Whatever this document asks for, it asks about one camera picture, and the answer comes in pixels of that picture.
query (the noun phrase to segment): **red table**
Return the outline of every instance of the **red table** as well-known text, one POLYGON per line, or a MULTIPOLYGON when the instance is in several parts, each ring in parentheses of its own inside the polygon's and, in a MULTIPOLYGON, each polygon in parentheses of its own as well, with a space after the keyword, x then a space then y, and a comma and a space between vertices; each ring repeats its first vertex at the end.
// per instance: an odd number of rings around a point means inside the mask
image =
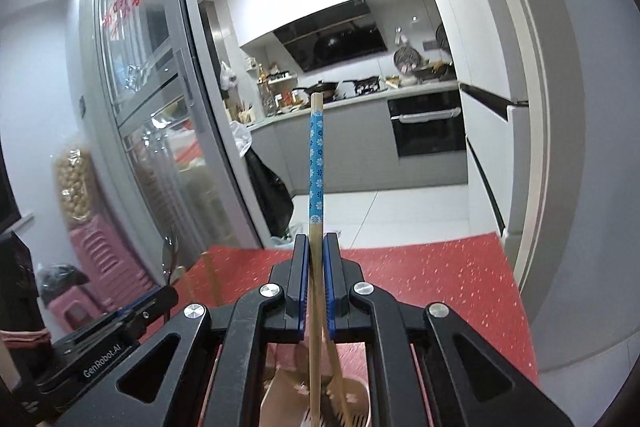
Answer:
MULTIPOLYGON (((266 283, 271 266, 288 259, 291 251, 215 247, 207 254, 220 282, 223 302, 231 303, 266 283)), ((360 263, 367 282, 386 289, 399 301, 418 306, 446 303, 529 380, 538 383, 529 325, 495 234, 430 245, 342 250, 341 254, 360 263)), ((203 259, 189 270, 188 277, 198 302, 213 306, 203 259)), ((184 280, 176 288, 180 302, 173 313, 191 300, 184 280)), ((362 345, 344 344, 339 349, 345 375, 366 380, 362 345)), ((293 364, 290 350, 281 347, 277 359, 285 367, 293 364)))

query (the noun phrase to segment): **glass panel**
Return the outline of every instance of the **glass panel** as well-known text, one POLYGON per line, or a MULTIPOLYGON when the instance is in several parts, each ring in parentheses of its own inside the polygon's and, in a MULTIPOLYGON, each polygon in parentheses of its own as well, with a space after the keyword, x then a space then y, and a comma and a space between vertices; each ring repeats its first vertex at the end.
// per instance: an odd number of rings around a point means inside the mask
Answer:
POLYGON ((164 0, 98 0, 111 103, 115 112, 172 57, 164 0))
POLYGON ((182 97, 151 115, 125 146, 159 232, 175 224, 179 264, 190 267, 213 245, 238 245, 182 97))

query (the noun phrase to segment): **oven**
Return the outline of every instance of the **oven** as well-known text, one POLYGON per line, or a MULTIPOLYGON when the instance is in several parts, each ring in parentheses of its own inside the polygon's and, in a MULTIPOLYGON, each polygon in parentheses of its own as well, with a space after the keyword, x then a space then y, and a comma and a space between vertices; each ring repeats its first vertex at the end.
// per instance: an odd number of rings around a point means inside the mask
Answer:
POLYGON ((387 103, 398 157, 466 149, 459 90, 396 98, 387 103))

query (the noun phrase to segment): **pink plastic stool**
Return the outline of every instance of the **pink plastic stool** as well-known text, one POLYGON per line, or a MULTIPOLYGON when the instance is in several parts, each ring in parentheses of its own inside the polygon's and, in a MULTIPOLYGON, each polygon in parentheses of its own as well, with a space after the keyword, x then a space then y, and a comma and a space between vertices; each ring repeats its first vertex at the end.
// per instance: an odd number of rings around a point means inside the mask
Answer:
POLYGON ((49 311, 53 313, 65 333, 71 333, 78 328, 97 319, 104 312, 84 292, 81 287, 72 286, 61 296, 49 303, 49 311))
POLYGON ((82 271, 89 277, 100 305, 107 311, 131 304, 155 286, 118 233, 100 214, 72 230, 70 237, 82 271))

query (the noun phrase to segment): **silver screw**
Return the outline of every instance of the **silver screw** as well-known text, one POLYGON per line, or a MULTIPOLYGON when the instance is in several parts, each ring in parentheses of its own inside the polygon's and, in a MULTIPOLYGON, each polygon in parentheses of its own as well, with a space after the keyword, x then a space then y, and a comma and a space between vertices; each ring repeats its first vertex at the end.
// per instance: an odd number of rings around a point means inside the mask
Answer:
POLYGON ((189 304, 184 309, 184 316, 188 319, 197 319, 204 315, 204 306, 202 304, 189 304))
POLYGON ((280 293, 280 286, 272 282, 260 287, 260 295, 263 297, 274 297, 280 293))
POLYGON ((373 285, 368 282, 356 282, 353 285, 353 291, 358 295, 371 295, 373 293, 373 285))
POLYGON ((434 302, 431 306, 429 306, 429 312, 434 317, 442 319, 449 315, 449 308, 446 304, 442 304, 441 302, 434 302))

